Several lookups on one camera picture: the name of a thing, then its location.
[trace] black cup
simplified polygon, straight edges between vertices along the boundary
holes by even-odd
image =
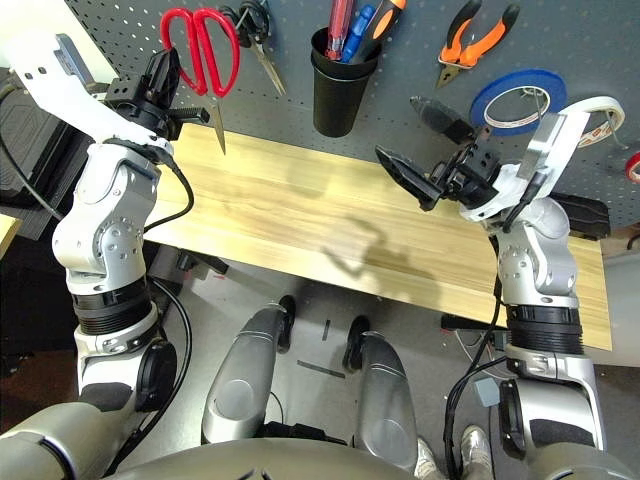
[[[378,65],[381,47],[362,63],[329,60],[324,55],[327,30],[318,30],[311,38],[313,125],[322,135],[343,137],[353,128],[367,82]]]

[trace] tape roll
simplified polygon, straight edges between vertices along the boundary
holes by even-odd
[[[620,125],[624,123],[624,110],[620,103],[613,97],[593,97],[569,105],[567,108],[560,111],[560,113],[568,112],[603,112],[605,115],[611,116],[611,124],[614,130],[618,130]],[[605,122],[591,130],[582,134],[580,142],[578,142],[578,148],[588,147],[594,143],[598,143],[611,135],[611,125],[605,120]]]
[[[629,159],[624,171],[629,180],[633,183],[640,183],[640,152]]]
[[[488,115],[489,107],[498,98],[514,90],[524,90],[525,93],[541,93],[543,104],[540,106],[542,114],[545,112],[559,112],[567,104],[567,87],[560,75],[548,70],[532,68],[509,73],[494,80],[484,87],[471,104],[471,123],[479,127],[489,124],[493,127],[492,134],[498,136],[520,135],[535,130],[538,126],[538,112],[509,122],[499,121]]]

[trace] blue tape roll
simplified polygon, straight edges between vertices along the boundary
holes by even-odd
[[[537,68],[520,70],[505,75],[504,77],[500,77],[480,91],[471,104],[471,111],[469,113],[471,116],[471,123],[476,127],[488,123],[485,119],[485,112],[489,108],[491,102],[510,90],[523,87],[535,87],[546,92],[545,95],[548,96],[548,105],[544,111],[555,113],[559,112],[566,106],[567,88],[560,75],[548,70]],[[535,112],[533,115],[527,117],[528,120],[522,119],[520,121],[516,120],[513,122],[499,122],[500,124],[505,124],[505,126],[492,125],[492,134],[497,136],[509,136],[531,132],[538,126],[537,116],[538,114]]]

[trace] orange pliers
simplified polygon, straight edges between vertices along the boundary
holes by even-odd
[[[436,88],[446,85],[453,80],[462,70],[473,68],[478,59],[495,47],[500,41],[506,37],[513,24],[516,23],[520,7],[515,3],[509,5],[502,14],[502,18],[498,20],[493,29],[487,33],[481,40],[471,45],[467,45],[462,49],[462,34],[471,23],[471,19],[478,13],[482,6],[482,0],[469,0],[464,7],[460,9],[458,14],[451,22],[449,32],[447,33],[447,42],[438,61],[442,64],[442,71]]]

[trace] wooden tabletop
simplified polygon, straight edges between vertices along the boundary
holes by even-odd
[[[224,156],[213,130],[184,126],[175,159],[193,187],[195,207],[146,238],[491,319],[495,255],[482,227],[462,219],[454,202],[424,213],[377,164],[230,132],[226,143]],[[149,222],[185,202],[165,169]],[[584,343],[610,350],[599,243],[570,238],[569,247],[579,268]]]
[[[4,257],[13,237],[18,233],[20,223],[22,221],[19,218],[9,217],[0,213],[0,258]]]

